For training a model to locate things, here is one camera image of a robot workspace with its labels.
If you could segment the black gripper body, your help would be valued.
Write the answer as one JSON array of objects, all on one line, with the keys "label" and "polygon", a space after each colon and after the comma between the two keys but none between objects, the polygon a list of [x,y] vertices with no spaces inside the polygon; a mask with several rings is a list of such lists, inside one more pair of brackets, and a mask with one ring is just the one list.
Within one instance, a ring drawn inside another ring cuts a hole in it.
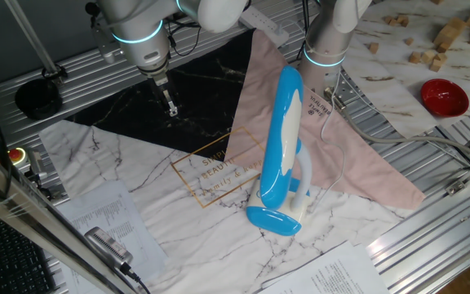
[{"label": "black gripper body", "polygon": [[158,73],[153,76],[149,76],[148,81],[149,86],[157,98],[166,100],[163,92],[168,91],[170,99],[173,100],[170,79],[167,77],[166,73]]}]

